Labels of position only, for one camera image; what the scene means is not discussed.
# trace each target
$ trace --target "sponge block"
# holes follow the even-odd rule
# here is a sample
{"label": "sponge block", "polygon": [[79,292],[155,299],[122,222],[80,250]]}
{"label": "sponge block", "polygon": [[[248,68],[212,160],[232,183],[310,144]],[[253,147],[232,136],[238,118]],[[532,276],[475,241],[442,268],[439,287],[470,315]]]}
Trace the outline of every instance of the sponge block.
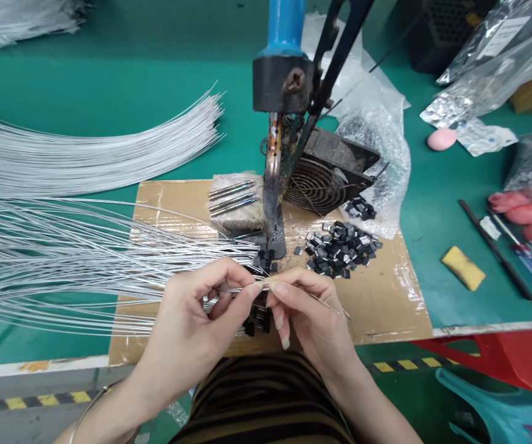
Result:
{"label": "sponge block", "polygon": [[456,246],[449,249],[441,262],[447,265],[471,291],[476,291],[486,277],[484,272]]}

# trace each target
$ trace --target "yellow and black hazard tape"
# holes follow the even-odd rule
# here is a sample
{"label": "yellow and black hazard tape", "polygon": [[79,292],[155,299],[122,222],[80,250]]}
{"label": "yellow and black hazard tape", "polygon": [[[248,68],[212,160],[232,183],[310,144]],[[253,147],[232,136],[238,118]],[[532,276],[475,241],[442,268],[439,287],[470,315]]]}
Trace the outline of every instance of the yellow and black hazard tape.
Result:
{"label": "yellow and black hazard tape", "polygon": [[54,395],[40,395],[35,397],[6,398],[0,400],[0,411],[23,410],[30,407],[48,407],[66,404],[89,403],[99,393],[99,390],[87,392],[57,393]]}
{"label": "yellow and black hazard tape", "polygon": [[[479,353],[471,353],[472,356],[480,356]],[[391,373],[406,370],[419,370],[457,365],[455,361],[437,356],[436,358],[415,358],[390,362],[378,362],[365,364],[372,374]],[[66,404],[89,403],[99,393],[98,390],[87,392],[67,392],[54,395],[40,395],[25,398],[0,399],[0,411],[23,410],[31,407],[48,407]]]}
{"label": "yellow and black hazard tape", "polygon": [[[470,353],[472,356],[480,356],[479,353]],[[373,364],[365,364],[365,367],[371,372],[376,373],[391,373],[404,370],[420,370],[426,368],[437,368],[459,365],[455,361],[452,361],[442,356],[436,358],[415,358],[409,360],[397,360],[392,362],[380,362]]]}

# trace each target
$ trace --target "blue handle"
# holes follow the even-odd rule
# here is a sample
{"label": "blue handle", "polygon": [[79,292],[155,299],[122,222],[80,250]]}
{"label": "blue handle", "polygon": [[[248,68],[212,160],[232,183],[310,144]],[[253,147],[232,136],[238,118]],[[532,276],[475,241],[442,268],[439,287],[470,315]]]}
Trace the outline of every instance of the blue handle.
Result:
{"label": "blue handle", "polygon": [[299,56],[307,0],[270,0],[268,46],[260,56]]}

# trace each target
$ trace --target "woman's right hand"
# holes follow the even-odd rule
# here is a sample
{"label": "woman's right hand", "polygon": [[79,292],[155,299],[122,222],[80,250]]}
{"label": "woman's right hand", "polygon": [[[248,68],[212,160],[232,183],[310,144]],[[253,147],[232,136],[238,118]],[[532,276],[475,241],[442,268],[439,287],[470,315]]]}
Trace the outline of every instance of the woman's right hand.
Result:
{"label": "woman's right hand", "polygon": [[292,268],[265,282],[270,288],[267,306],[272,309],[284,349],[289,347],[290,320],[305,355],[326,384],[341,384],[352,371],[363,369],[352,343],[348,320],[338,314],[344,310],[332,279],[304,268]]}

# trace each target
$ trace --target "metal pin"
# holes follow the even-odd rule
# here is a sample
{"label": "metal pin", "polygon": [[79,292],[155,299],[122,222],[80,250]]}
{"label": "metal pin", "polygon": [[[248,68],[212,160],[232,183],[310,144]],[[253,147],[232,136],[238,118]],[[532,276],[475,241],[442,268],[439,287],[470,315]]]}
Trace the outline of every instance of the metal pin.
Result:
{"label": "metal pin", "polygon": [[255,181],[256,181],[255,179],[247,180],[245,182],[240,182],[240,183],[237,183],[237,184],[234,184],[234,185],[229,185],[228,187],[225,187],[225,188],[221,188],[221,189],[218,189],[218,190],[210,191],[209,194],[208,194],[209,200],[215,200],[215,199],[218,199],[220,197],[225,197],[225,196],[233,194],[235,192],[250,188],[254,184]]}
{"label": "metal pin", "polygon": [[238,202],[241,202],[242,200],[246,200],[250,197],[254,197],[256,194],[253,192],[243,194],[239,197],[234,197],[233,199],[226,200],[224,202],[218,203],[217,205],[213,205],[212,207],[209,207],[209,213],[215,212],[217,210],[220,210],[221,208],[228,207],[229,205],[236,204]]}
{"label": "metal pin", "polygon": [[228,213],[230,211],[236,210],[237,208],[243,207],[245,205],[253,204],[256,200],[258,200],[257,197],[253,197],[251,199],[247,199],[239,203],[234,203],[233,205],[229,205],[228,207],[221,208],[220,210],[217,210],[216,212],[211,213],[210,216],[216,217],[221,214]]}
{"label": "metal pin", "polygon": [[242,234],[240,236],[235,236],[234,239],[236,240],[245,239],[246,237],[257,236],[258,234],[262,234],[262,230],[252,231],[251,233]]}

